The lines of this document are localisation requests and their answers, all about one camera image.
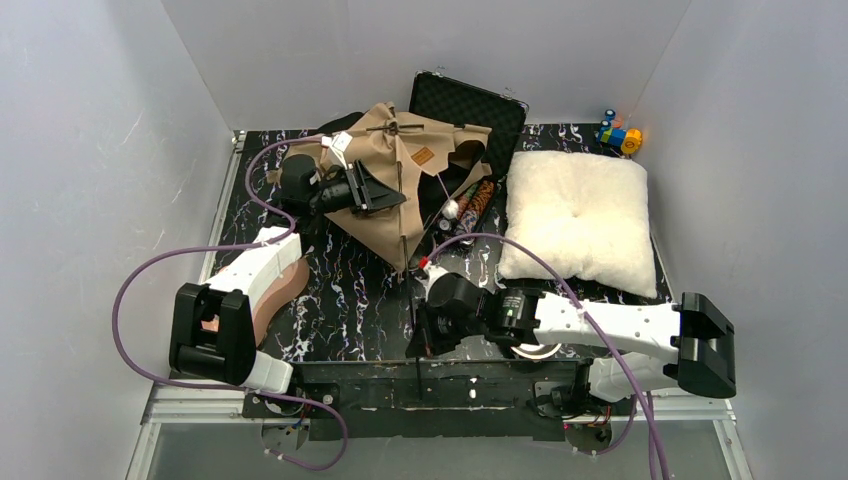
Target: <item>brown leather patch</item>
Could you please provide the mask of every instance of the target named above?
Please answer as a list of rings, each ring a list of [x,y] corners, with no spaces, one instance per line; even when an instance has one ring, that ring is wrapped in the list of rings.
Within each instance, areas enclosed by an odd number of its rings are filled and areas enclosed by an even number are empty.
[[[417,152],[413,153],[411,158],[412,158],[412,161],[417,163],[418,165],[424,165],[425,163],[429,162],[431,158],[433,158],[435,156],[436,156],[436,154],[433,153],[432,150],[430,150],[427,147],[422,147],[421,150],[418,150]]]

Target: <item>floor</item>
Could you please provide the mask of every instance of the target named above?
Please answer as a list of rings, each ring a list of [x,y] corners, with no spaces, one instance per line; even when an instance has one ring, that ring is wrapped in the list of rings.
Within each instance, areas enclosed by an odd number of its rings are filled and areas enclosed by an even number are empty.
[[[583,151],[610,156],[620,153],[594,140],[595,124],[527,125],[517,150]],[[243,178],[251,154],[263,146],[284,138],[306,136],[307,130],[248,132],[239,172],[226,212],[219,243],[247,243],[253,240],[266,221],[266,213],[249,201]],[[276,158],[258,168],[252,179],[259,195],[271,199],[273,184],[265,181],[265,171],[278,168],[285,155],[279,149]],[[505,188],[496,199],[483,231],[503,233],[506,229]],[[387,361],[405,360],[404,350],[411,335],[407,285],[398,274],[375,254],[347,233],[327,222],[326,242],[307,252],[311,279],[303,295],[284,307],[274,318],[261,350],[288,361]],[[429,251],[432,245],[425,241]],[[480,286],[499,285],[496,265],[501,245],[487,239],[478,241],[470,252],[444,254],[440,264],[448,270],[464,272]],[[416,252],[412,256],[422,255]],[[215,271],[229,264],[237,252],[222,252],[215,259]],[[621,292],[592,281],[569,280],[582,299],[628,305],[650,305],[671,301],[668,285],[657,259],[657,298],[648,299]],[[415,297],[423,286],[412,282]],[[533,281],[551,291],[552,282]],[[603,349],[583,345],[563,345],[559,358],[603,356]],[[481,337],[467,339],[441,360],[493,360],[503,358],[499,350]]]

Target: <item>striped object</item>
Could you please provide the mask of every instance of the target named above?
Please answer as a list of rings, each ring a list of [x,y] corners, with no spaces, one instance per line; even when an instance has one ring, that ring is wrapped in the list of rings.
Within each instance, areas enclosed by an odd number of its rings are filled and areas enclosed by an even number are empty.
[[[465,213],[465,209],[468,208],[468,204],[471,202],[471,198],[474,197],[474,192],[477,191],[477,187],[480,185],[480,182],[475,183],[468,187],[468,190],[462,194],[461,197],[457,200],[459,204],[459,212],[456,214],[456,218],[462,218],[462,214]]]
[[[486,205],[489,204],[489,200],[495,193],[493,182],[483,180],[479,185],[471,201],[468,202],[468,208],[465,209],[465,212],[459,218],[459,223],[456,224],[453,231],[454,236],[471,233],[474,230],[474,226],[477,225],[477,221],[480,220]]]

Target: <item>glass panel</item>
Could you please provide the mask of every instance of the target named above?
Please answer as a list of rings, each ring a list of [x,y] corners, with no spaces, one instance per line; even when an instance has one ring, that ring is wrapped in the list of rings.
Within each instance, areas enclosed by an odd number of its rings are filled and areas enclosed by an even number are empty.
[[[672,472],[690,480],[730,479],[710,421],[662,422]],[[162,426],[150,479],[309,478],[310,472],[265,456],[260,426],[166,424]],[[296,434],[266,429],[265,441],[295,453]],[[306,461],[332,458],[340,442],[309,442],[297,451]],[[321,479],[397,480],[525,478],[648,480],[647,425],[634,425],[617,450],[592,459],[573,455],[565,443],[529,438],[371,438],[351,440],[339,464]]]

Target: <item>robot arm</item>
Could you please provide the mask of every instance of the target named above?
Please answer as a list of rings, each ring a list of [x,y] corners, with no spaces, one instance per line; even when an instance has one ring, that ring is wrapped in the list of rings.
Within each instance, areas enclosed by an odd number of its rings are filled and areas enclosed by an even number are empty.
[[[256,243],[285,233],[263,228]],[[169,362],[182,373],[231,385],[285,393],[292,366],[259,352],[271,316],[299,294],[308,268],[298,265],[300,237],[247,250],[203,285],[177,291]]]
[[[429,266],[426,301],[407,357],[433,356],[456,348],[462,338],[484,335],[503,347],[522,343],[605,346],[571,301],[538,290],[506,288],[494,294],[462,276]],[[583,302],[624,355],[640,384],[649,390],[680,387],[695,395],[736,394],[733,325],[705,296],[684,293],[679,305],[610,305]],[[577,390],[607,402],[632,393],[621,366],[595,359]]]
[[[406,201],[362,162],[345,159],[351,140],[347,133],[324,138],[331,167],[323,175],[307,155],[286,158],[276,202],[311,225],[323,214],[344,208],[367,215]],[[309,278],[308,267],[298,261],[299,235],[266,244],[286,227],[263,228],[254,241],[262,248],[245,251],[204,285],[186,283],[180,288],[174,303],[171,368],[266,392],[288,390],[293,367],[256,350],[272,316],[300,294]]]

